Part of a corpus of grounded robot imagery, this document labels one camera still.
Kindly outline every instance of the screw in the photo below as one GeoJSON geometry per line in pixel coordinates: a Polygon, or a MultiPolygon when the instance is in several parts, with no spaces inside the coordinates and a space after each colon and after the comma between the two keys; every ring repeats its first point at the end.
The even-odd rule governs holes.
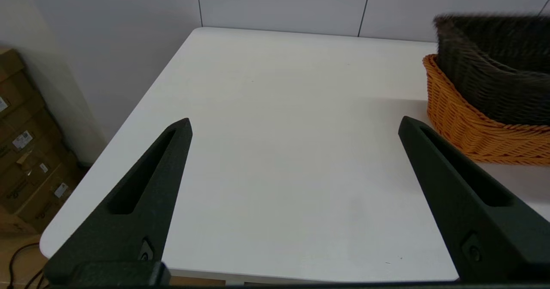
{"type": "Polygon", "coordinates": [[[470,258],[475,262],[481,261],[481,252],[477,247],[475,246],[470,247],[470,258]]]}

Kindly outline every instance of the wooden floor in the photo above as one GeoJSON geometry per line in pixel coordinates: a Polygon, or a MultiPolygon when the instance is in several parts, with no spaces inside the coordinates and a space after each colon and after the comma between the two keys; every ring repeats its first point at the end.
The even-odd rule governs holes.
{"type": "MultiPolygon", "coordinates": [[[[13,253],[21,246],[39,242],[39,240],[40,235],[0,233],[0,287],[5,288],[9,284],[8,265],[13,253]]],[[[46,262],[47,259],[40,253],[38,246],[32,246],[21,251],[13,265],[14,289],[24,289],[29,280],[43,268],[46,262]]],[[[36,289],[38,278],[30,286],[30,289],[36,289]]],[[[41,287],[43,288],[46,284],[47,281],[44,281],[41,287]]],[[[223,280],[172,277],[170,284],[179,286],[225,286],[226,282],[223,280]]]]}

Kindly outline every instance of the orange wicker basket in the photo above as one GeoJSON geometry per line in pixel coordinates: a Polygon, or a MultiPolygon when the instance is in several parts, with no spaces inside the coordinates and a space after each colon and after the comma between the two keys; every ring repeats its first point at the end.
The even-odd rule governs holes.
{"type": "Polygon", "coordinates": [[[427,55],[422,62],[428,74],[428,118],[443,137],[475,161],[550,166],[550,126],[487,118],[460,95],[436,57],[427,55]]]}

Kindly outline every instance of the wicker basket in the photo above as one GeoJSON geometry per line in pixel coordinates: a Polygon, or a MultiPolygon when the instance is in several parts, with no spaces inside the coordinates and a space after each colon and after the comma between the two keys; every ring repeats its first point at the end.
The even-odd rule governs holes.
{"type": "Polygon", "coordinates": [[[436,64],[422,62],[428,74],[428,118],[434,128],[472,160],[550,166],[550,126],[505,125],[470,105],[436,64]]]}
{"type": "Polygon", "coordinates": [[[550,17],[434,22],[437,63],[466,101],[498,122],[550,125],[550,17]]]}

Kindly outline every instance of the wall seam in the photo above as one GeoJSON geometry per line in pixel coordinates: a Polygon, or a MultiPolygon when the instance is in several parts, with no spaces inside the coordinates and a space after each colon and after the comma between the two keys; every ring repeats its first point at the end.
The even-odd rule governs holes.
{"type": "Polygon", "coordinates": [[[544,5],[542,5],[542,9],[540,10],[540,12],[538,12],[537,16],[540,16],[542,14],[542,11],[544,11],[544,9],[546,8],[546,5],[548,5],[548,2],[550,2],[550,0],[546,0],[546,3],[544,3],[544,5]]]}
{"type": "Polygon", "coordinates": [[[367,3],[369,0],[365,0],[365,7],[363,7],[363,16],[361,16],[361,23],[359,24],[359,32],[357,32],[357,37],[361,34],[361,28],[363,27],[363,20],[365,20],[365,11],[367,10],[367,3]]]}
{"type": "Polygon", "coordinates": [[[198,3],[199,3],[199,16],[201,17],[201,27],[204,27],[204,26],[202,25],[202,10],[201,10],[201,0],[197,0],[197,1],[198,1],[198,3]]]}

